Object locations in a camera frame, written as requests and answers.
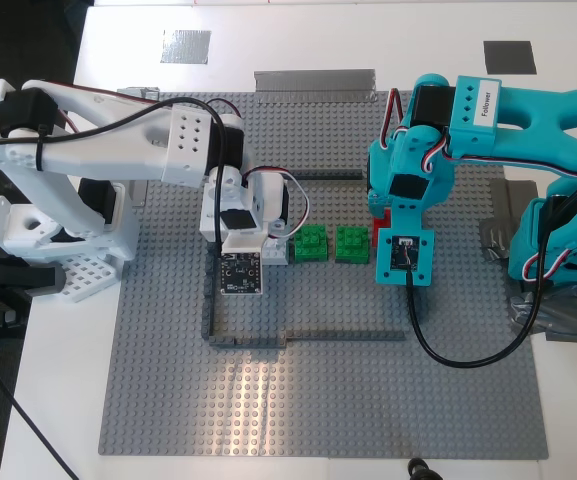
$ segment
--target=duct tape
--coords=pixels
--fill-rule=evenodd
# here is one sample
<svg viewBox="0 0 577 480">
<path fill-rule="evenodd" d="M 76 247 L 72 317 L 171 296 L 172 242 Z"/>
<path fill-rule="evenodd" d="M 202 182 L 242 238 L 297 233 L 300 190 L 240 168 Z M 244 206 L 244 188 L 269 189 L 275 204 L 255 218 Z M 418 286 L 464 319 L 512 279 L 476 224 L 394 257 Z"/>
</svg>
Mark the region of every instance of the duct tape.
<svg viewBox="0 0 577 480">
<path fill-rule="evenodd" d="M 363 103 L 375 100 L 374 70 L 255 72 L 259 103 Z"/>
<path fill-rule="evenodd" d="M 164 30 L 161 63 L 207 64 L 209 30 Z"/>
</svg>

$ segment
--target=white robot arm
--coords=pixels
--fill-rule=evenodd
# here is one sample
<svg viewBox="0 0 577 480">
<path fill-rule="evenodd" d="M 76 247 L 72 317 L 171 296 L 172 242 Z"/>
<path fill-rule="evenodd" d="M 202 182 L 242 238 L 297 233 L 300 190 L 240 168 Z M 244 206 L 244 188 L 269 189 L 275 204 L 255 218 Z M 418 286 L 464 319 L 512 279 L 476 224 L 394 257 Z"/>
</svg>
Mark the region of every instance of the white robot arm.
<svg viewBox="0 0 577 480">
<path fill-rule="evenodd" d="M 199 228 L 207 240 L 215 241 L 221 140 L 206 111 L 181 105 L 158 108 L 104 133 L 54 142 L 68 135 L 55 125 L 59 109 L 104 127 L 137 114 L 148 103 L 36 80 L 15 91 L 0 80 L 0 139 L 29 142 L 0 145 L 0 169 L 31 202 L 11 205 L 0 197 L 0 246 L 29 262 L 73 255 L 131 260 L 138 223 L 123 185 L 107 182 L 110 179 L 200 188 L 207 177 Z M 268 236 L 280 236 L 286 228 L 284 179 L 280 173 L 261 172 L 242 185 L 242 173 L 254 166 L 244 150 L 243 121 L 235 115 L 220 118 L 228 139 L 220 201 L 222 252 L 257 255 L 261 261 Z M 38 132 L 45 135 L 41 148 Z M 68 175 L 86 179 L 79 192 Z"/>
</svg>

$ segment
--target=teal robot base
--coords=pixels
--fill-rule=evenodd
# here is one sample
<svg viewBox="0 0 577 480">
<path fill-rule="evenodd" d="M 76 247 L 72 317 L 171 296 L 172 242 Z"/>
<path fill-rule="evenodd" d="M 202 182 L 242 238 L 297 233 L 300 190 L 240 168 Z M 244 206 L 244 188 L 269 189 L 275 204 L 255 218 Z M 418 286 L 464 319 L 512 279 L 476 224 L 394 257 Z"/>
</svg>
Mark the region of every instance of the teal robot base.
<svg viewBox="0 0 577 480">
<path fill-rule="evenodd" d="M 556 93 L 502 87 L 500 80 L 461 76 L 455 86 L 435 74 L 415 84 L 408 110 L 388 132 L 399 105 L 392 90 L 382 135 L 370 146 L 368 207 L 376 218 L 391 209 L 390 228 L 377 241 L 377 283 L 414 285 L 432 281 L 434 232 L 423 212 L 444 202 L 463 163 L 547 170 L 561 178 L 546 198 L 535 199 L 512 240 L 508 272 L 533 282 L 541 230 L 556 206 L 577 188 L 577 91 Z M 577 283 L 577 203 L 548 243 L 546 278 Z"/>
</svg>

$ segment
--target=lego baseplate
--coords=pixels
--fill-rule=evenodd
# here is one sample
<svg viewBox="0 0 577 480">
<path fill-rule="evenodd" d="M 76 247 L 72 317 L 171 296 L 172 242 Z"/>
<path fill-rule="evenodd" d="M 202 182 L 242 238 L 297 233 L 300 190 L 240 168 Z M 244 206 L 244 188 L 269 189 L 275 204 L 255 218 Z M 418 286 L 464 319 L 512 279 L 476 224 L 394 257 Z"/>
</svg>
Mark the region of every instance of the lego baseplate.
<svg viewBox="0 0 577 480">
<path fill-rule="evenodd" d="M 193 95 L 239 107 L 258 163 L 333 173 L 365 168 L 386 99 L 274 105 L 252 93 Z M 478 230 L 492 216 L 488 180 L 501 175 L 459 167 L 450 200 L 426 216 L 436 261 L 417 305 L 429 342 L 451 358 L 480 358 L 513 336 L 504 272 L 484 261 Z M 331 242 L 337 225 L 369 225 L 365 181 L 338 178 L 304 181 L 309 223 L 326 225 Z M 294 215 L 302 204 L 292 199 Z M 124 268 L 100 454 L 547 457 L 530 342 L 480 370 L 436 364 L 410 335 L 403 288 L 375 284 L 374 250 L 368 265 L 331 254 L 267 267 L 263 297 L 215 295 L 200 206 L 197 190 L 149 183 L 137 257 Z M 353 341 L 216 348 L 202 336 L 213 304 L 205 297 L 215 300 L 214 333 L 251 346 L 290 331 Z M 385 330 L 405 341 L 357 341 L 357 332 Z"/>
</svg>

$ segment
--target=circuit board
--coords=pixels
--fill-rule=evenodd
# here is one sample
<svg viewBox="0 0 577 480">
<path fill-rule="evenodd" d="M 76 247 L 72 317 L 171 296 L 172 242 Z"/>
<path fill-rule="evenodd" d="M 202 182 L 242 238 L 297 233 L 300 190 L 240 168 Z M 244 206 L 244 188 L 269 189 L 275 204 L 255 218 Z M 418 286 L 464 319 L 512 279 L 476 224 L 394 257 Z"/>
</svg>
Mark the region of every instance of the circuit board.
<svg viewBox="0 0 577 480">
<path fill-rule="evenodd" d="M 224 253 L 221 256 L 221 293 L 259 295 L 263 293 L 259 253 Z"/>
<path fill-rule="evenodd" d="M 417 270 L 418 261 L 419 237 L 392 237 L 391 270 L 406 270 L 408 265 L 410 265 L 414 272 Z"/>
</svg>

